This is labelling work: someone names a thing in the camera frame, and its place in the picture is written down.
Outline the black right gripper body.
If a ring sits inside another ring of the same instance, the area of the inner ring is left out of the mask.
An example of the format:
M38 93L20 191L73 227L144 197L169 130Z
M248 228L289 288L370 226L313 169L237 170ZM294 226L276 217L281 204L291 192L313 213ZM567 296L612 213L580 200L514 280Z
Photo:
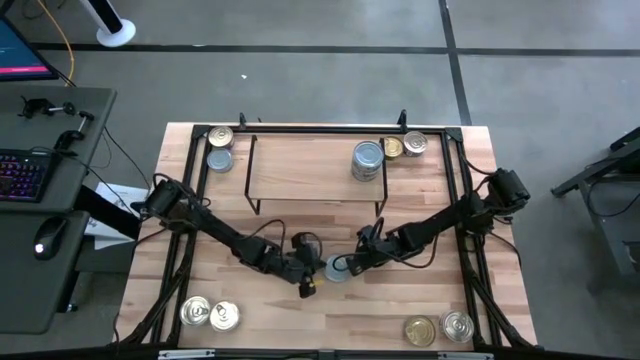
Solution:
M396 260L399 255L400 240L391 234L387 238L377 238L370 240L366 244L357 246L357 265L361 266L363 272L371 268L380 267L392 260Z

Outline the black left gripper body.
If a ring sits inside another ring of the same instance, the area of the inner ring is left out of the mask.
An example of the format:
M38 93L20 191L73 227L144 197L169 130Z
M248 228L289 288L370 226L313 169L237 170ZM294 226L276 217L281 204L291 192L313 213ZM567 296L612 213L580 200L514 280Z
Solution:
M298 285L299 297L309 298L317 292L313 276L324 268L324 261L316 249L297 249L285 253L282 258L280 277Z

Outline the wooden shelf black metal legs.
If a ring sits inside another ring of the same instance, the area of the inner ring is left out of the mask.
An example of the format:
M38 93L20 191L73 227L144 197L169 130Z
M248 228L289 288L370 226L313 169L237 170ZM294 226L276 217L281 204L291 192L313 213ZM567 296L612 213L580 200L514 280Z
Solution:
M379 217L388 199L386 160L378 177L369 182L351 173L355 146L363 140L319 134L253 135L244 196L255 214L263 201L319 201L372 203Z

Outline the gold can dark green label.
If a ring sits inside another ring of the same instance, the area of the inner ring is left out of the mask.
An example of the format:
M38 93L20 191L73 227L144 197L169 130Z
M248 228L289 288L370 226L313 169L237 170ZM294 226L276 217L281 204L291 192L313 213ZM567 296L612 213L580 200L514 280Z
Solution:
M404 153L404 145L402 141L394 136L384 137L383 147L385 159L388 161L395 160L401 157Z
M404 336L417 347L429 347L436 338L433 322L425 316L412 316L404 322Z

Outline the white paper sheets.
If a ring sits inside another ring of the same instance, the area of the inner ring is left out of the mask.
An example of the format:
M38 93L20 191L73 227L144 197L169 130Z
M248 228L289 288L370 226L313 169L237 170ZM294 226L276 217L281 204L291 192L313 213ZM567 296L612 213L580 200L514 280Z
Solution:
M96 192L119 209L127 213L132 212L136 217L139 216L139 213L133 210L130 204L144 200L148 194L148 190L144 188L104 182L98 183ZM94 237L95 250L133 242L132 238L94 218L89 219L85 228L85 235Z

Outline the black equipment box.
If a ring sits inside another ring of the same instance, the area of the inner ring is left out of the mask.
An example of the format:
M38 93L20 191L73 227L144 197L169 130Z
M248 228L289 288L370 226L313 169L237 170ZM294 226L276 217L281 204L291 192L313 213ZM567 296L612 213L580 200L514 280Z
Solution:
M76 197L74 209L88 212L92 218L113 228L127 237L137 240L140 220L133 214L107 201L94 190L82 185Z

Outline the dark metal stand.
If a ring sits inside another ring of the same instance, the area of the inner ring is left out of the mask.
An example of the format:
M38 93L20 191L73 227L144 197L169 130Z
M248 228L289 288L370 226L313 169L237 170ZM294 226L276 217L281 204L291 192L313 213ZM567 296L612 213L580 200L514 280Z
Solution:
M640 282L640 127L609 146L608 155L551 189L556 198L577 190L616 273Z

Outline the black computer mouse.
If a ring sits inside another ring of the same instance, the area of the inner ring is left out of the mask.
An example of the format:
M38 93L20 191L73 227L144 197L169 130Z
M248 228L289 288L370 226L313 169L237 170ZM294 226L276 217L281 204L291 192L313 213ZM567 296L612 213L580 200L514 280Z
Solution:
M55 216L45 220L34 237L34 257L46 261L52 259L60 249L67 219Z

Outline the black desk clamp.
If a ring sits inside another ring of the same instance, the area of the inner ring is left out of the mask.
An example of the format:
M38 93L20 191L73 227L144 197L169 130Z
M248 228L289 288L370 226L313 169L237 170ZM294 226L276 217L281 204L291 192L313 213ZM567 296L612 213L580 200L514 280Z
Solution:
M21 97L23 100L23 108L19 113L19 116L31 119L36 114L42 114L46 116L52 116L56 113L65 113L67 115L75 115L76 107L71 102L64 102L61 106L56 106L46 98L34 98L27 99Z
M82 119L79 127L76 130L64 131L56 140L56 143L54 145L55 150L68 150L74 141L81 141L84 139L85 135L83 133L83 130L88 123L92 122L95 119L95 116L86 111L80 111L79 116Z

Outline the grey side desk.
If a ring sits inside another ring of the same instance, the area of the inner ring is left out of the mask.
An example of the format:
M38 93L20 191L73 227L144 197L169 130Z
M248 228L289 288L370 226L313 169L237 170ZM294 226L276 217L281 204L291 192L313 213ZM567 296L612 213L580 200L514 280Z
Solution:
M80 251L93 206L84 202L87 167L91 163L117 93L108 88L0 85L0 149L46 150L67 130L81 130L84 139L62 158L38 203L0 201L0 334L42 334L64 303L63 294ZM44 98L55 105L72 103L93 115L57 113L21 116L25 101ZM35 256L38 230L50 218L66 225L58 252L48 260Z

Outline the backlit black keyboard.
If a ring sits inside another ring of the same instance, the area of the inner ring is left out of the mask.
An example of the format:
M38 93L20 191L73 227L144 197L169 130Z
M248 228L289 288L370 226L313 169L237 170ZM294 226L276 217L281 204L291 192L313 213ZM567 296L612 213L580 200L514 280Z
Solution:
M0 201L40 202L57 163L49 152L0 149Z

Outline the white round base stand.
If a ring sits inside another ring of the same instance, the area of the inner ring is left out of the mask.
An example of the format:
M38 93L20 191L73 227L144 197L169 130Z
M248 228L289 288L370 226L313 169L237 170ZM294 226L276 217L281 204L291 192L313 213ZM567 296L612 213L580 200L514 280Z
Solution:
M109 0L79 1L98 26L96 39L99 44L107 48L116 48L134 38L135 24L122 18Z

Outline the computer monitor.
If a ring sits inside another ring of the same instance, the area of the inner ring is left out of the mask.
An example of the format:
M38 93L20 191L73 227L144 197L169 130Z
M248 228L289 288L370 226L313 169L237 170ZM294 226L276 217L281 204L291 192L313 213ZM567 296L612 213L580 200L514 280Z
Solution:
M0 16L0 82L57 80L53 67Z

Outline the black metal table frame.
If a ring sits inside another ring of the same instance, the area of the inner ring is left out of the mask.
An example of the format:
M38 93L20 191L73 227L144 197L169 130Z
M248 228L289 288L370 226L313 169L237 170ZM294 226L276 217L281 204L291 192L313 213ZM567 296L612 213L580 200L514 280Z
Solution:
M388 199L382 214L364 202L263 201L255 214L244 196L253 135L295 134L378 140L401 137L401 125L253 123L234 128L233 167L216 173L207 165L211 151L207 127L171 123L157 164L157 183L164 176L190 187L211 212L243 234L268 221L260 235L284 243L311 232L327 259L354 252L357 232L384 218L384 231L423 221L476 190L498 170L487 128L424 127L427 149L419 157L387 161ZM342 283L316 285L309 298L298 286L259 273L239 262L230 250L203 232L174 233L149 218L136 246L119 311L117 332L106 356L115 360L156 359L162 350L214 349L215 359L302 357L367 359L416 356L437 359L438 352L480 352L494 359L521 360L537 348L521 268L512 249L512 233L494 218L489 233L472 235L460 226L439 235L407 264L390 261ZM192 297L211 307L235 303L239 325L214 331L208 319L200 326L182 324L179 311ZM475 326L471 341L456 343L440 330L449 311L467 313ZM436 338L417 347L404 336L412 316L429 318Z

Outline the grey metal bracket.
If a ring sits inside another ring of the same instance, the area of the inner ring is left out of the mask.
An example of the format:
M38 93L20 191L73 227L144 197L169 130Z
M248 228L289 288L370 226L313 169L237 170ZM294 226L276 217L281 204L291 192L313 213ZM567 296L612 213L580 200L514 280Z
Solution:
M494 355L480 352L438 352L437 360L495 360Z
M172 349L159 352L157 360L199 360L214 358L214 349Z

